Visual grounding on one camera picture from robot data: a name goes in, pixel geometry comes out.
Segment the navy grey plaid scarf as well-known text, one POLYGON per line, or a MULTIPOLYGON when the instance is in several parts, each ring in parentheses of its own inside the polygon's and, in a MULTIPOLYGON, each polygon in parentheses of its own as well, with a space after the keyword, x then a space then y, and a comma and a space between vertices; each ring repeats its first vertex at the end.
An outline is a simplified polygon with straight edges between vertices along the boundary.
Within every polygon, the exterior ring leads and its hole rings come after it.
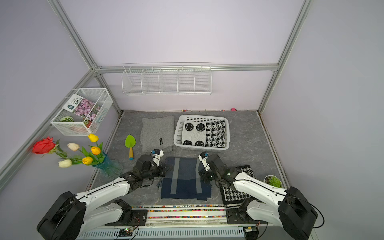
POLYGON ((197 199, 212 196, 211 186, 199 175, 203 164, 194 158, 166 158, 166 174, 162 180, 161 199, 197 199))

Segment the white plastic perforated basket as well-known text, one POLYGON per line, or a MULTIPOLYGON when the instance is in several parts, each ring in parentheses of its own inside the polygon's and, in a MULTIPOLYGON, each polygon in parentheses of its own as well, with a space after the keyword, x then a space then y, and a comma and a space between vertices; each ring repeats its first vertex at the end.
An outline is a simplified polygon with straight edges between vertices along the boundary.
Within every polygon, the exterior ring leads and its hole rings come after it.
POLYGON ((178 123, 177 123, 177 126, 176 126, 176 131, 175 131, 175 135, 174 135, 174 144, 177 146, 177 147, 180 147, 182 149, 186 149, 186 150, 193 150, 193 151, 197 151, 197 150, 201 150, 201 151, 207 151, 207 152, 219 152, 219 151, 224 151, 224 150, 227 150, 230 146, 230 126, 229 126, 229 121, 226 119, 226 118, 223 118, 223 117, 214 117, 214 116, 201 116, 201 115, 181 115, 179 117, 179 120, 178 120, 178 123), (225 125, 225 130, 224 130, 224 133, 223 133, 223 139, 224 139, 224 146, 222 148, 218 148, 218 147, 199 147, 199 146, 195 146, 195 142, 193 142, 193 145, 184 145, 184 141, 183 141, 183 131, 187 132, 186 131, 186 128, 185 128, 185 125, 187 123, 191 123, 194 127, 196 127, 195 124, 206 124, 206 123, 221 123, 222 121, 224 121, 224 125, 225 125))

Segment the white black smiley scarf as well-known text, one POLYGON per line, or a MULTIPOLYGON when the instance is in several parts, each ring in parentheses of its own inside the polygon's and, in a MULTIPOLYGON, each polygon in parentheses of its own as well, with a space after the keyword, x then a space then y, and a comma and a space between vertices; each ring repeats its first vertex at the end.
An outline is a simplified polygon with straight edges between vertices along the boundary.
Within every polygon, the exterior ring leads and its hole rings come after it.
POLYGON ((185 122, 182 130, 182 145, 224 148, 226 122, 185 122))

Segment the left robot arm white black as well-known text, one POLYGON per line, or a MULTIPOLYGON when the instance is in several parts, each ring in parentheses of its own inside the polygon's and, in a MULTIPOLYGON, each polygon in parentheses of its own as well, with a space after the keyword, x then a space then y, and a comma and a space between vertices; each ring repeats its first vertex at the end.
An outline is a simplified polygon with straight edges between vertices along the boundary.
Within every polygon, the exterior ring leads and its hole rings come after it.
POLYGON ((145 180, 164 176, 163 155, 162 150, 155 149, 110 183, 78 194, 61 194, 38 223, 38 233, 45 240, 75 240, 103 225, 128 224, 133 219, 132 208, 121 197, 141 188, 145 180))

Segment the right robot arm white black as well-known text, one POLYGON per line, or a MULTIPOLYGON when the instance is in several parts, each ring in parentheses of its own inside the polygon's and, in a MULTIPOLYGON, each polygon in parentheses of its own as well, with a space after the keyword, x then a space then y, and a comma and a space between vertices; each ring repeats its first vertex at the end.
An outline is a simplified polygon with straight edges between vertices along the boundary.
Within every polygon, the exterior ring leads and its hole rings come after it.
POLYGON ((264 221, 282 227, 295 240, 309 239, 318 218, 317 209, 300 190, 277 188, 259 181, 237 168, 229 168, 217 154, 202 152, 199 172, 207 184, 230 188, 250 196, 239 207, 243 219, 264 221))

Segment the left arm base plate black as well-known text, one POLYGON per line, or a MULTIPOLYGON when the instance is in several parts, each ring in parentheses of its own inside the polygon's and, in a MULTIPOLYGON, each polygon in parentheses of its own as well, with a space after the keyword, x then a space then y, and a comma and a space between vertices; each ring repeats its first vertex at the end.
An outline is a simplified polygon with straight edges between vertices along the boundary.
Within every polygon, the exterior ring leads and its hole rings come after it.
POLYGON ((130 210, 123 212, 121 218, 114 223, 105 224, 108 227, 114 226, 144 226, 147 221, 147 210, 130 210))

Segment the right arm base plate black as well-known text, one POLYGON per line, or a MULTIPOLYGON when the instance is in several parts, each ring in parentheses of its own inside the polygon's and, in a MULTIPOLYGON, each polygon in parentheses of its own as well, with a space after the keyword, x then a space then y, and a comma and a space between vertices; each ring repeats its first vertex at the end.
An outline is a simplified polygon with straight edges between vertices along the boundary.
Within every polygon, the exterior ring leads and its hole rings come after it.
POLYGON ((226 219, 228 225, 266 224, 265 221, 252 219, 246 212, 242 212, 238 208, 226 209, 226 219))

